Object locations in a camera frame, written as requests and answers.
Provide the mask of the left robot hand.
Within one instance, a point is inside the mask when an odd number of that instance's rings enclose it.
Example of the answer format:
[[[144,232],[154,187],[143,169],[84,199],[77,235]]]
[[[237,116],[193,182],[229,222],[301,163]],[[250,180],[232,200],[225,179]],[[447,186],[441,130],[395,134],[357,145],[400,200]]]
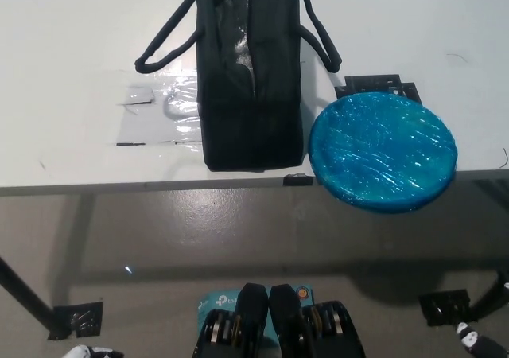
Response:
[[[77,345],[62,358],[123,358],[124,353],[111,348],[92,347],[84,344]]]

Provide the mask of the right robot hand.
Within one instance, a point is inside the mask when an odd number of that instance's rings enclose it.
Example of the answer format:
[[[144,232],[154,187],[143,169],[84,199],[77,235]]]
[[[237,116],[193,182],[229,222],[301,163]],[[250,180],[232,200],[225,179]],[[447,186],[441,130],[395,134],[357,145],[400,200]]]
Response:
[[[500,276],[491,289],[472,307],[473,315],[480,320],[508,305],[508,278]],[[457,325],[456,335],[464,349],[473,357],[506,358],[508,349],[493,339],[479,334],[468,323]]]

